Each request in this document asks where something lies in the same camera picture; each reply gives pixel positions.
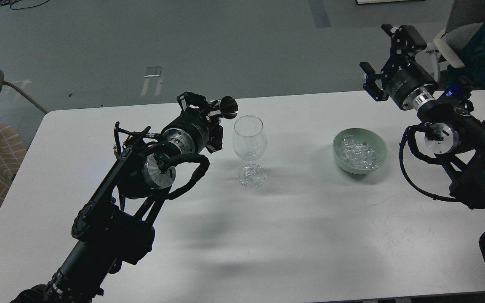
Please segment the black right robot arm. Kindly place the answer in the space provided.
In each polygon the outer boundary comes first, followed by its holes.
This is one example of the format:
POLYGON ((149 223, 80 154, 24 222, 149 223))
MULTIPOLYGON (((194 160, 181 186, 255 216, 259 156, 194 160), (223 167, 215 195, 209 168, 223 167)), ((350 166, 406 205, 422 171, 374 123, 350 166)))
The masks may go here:
POLYGON ((365 74, 362 88, 375 101, 391 98, 400 110, 416 111, 420 123, 406 127, 399 144, 404 178, 435 201, 485 209, 485 120, 472 115, 471 82, 461 80, 434 97, 437 82, 415 59, 427 46, 420 33, 411 25, 383 24, 381 29, 391 39, 389 59, 379 72, 367 62, 360 63, 365 74), (406 146, 417 159, 443 167, 451 180, 448 197, 413 183, 403 161, 406 146))

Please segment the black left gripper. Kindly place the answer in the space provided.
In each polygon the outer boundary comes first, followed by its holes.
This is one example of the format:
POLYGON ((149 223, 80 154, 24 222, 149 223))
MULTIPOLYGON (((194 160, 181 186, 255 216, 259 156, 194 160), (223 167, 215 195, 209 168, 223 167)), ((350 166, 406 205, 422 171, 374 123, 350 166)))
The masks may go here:
POLYGON ((203 149, 209 153, 222 150, 221 121, 219 118, 206 117, 218 105, 218 101, 207 101, 203 95, 183 92, 177 96, 177 102, 181 113, 160 132, 161 138, 173 144, 180 154, 199 154, 203 149))

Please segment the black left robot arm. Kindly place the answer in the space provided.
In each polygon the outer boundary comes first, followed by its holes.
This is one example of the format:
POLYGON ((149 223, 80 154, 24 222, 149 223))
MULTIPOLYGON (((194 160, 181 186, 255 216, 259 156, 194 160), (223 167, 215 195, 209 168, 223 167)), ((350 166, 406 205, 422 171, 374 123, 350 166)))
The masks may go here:
POLYGON ((76 245, 49 282, 23 290, 16 303, 90 303, 101 284, 123 263, 135 265, 152 251, 154 222, 165 201, 187 193, 206 174, 223 147, 221 118, 234 119, 235 98, 207 101, 184 92, 180 115, 159 133, 131 132, 114 125, 116 162, 77 214, 76 245))

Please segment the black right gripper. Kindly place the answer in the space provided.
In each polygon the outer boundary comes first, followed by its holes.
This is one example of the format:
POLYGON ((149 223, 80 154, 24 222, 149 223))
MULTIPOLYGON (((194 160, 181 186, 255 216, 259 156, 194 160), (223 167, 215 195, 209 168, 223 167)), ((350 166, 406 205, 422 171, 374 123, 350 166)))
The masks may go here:
POLYGON ((433 96, 437 83, 423 67, 415 63, 415 56, 426 50, 427 43, 412 25, 393 27, 381 25, 381 29, 391 38, 389 59, 380 73, 368 62, 361 62, 365 74, 362 88, 375 100, 387 101, 392 98, 402 111, 419 109, 435 100, 433 96), (381 80, 382 88, 377 85, 381 80))

